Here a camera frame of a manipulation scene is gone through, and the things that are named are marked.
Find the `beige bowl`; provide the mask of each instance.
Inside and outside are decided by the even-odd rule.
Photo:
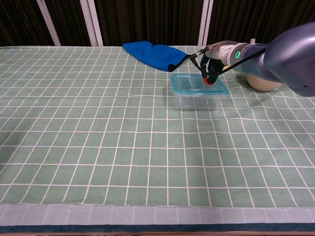
[[[264,80],[260,77],[246,74],[247,82],[259,91],[271,91],[278,88],[281,83]]]

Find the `red object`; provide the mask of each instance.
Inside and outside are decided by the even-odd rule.
[[[213,85],[213,84],[208,83],[208,78],[207,78],[207,77],[203,78],[203,82],[204,82],[205,84],[207,84],[207,85]]]

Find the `blue container lid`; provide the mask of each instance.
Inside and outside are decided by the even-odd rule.
[[[207,85],[200,74],[173,74],[171,84],[174,93],[178,95],[220,96],[229,94],[228,89],[219,78],[213,85]]]

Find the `green led ring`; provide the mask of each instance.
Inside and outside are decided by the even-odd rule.
[[[238,51],[238,52],[235,54],[235,58],[238,59],[238,58],[240,57],[240,55],[241,55],[241,52]]]

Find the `black cable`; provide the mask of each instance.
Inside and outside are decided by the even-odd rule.
[[[236,67],[236,66],[238,66],[238,65],[240,65],[240,64],[242,64],[242,63],[244,63],[244,62],[246,62],[246,61],[248,61],[248,60],[250,60],[250,59],[252,59],[254,57],[257,57],[257,56],[263,54],[266,51],[266,49],[267,48],[263,48],[263,49],[259,50],[258,52],[256,52],[256,53],[254,53],[254,54],[252,54],[252,55],[250,55],[250,56],[240,60],[239,62],[235,63],[234,65],[231,65],[229,68],[227,68],[227,69],[225,69],[223,71],[217,72],[217,73],[212,73],[212,74],[207,72],[207,71],[205,71],[205,70],[203,70],[203,69],[201,69],[200,66],[198,65],[195,57],[189,57],[189,59],[198,68],[198,70],[200,70],[202,73],[204,73],[206,75],[209,75],[209,76],[218,76],[218,75],[221,75],[221,74],[225,73],[226,71],[229,71],[229,70],[233,69],[234,67]]]

